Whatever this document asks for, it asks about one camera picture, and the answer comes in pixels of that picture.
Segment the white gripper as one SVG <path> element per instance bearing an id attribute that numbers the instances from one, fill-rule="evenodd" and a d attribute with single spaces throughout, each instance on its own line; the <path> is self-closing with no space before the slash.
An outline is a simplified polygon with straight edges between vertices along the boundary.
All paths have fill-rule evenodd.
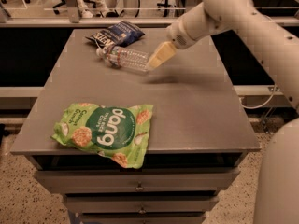
<path id="1" fill-rule="evenodd" d="M 188 14 L 184 14 L 170 24 L 166 28 L 166 37 L 169 41 L 162 42 L 149 57 L 147 69 L 153 70 L 165 63 L 176 54 L 177 49 L 193 46 L 199 39 L 197 25 L 196 18 Z"/>

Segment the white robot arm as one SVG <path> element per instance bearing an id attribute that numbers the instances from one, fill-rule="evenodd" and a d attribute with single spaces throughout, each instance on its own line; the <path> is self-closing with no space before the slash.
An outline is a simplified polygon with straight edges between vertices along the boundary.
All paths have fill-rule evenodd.
<path id="1" fill-rule="evenodd" d="M 299 39 L 261 14 L 252 0 L 202 0 L 166 28 L 152 70 L 208 35 L 234 31 L 299 112 Z M 253 224 L 299 224 L 299 119 L 282 126 L 263 154 Z"/>

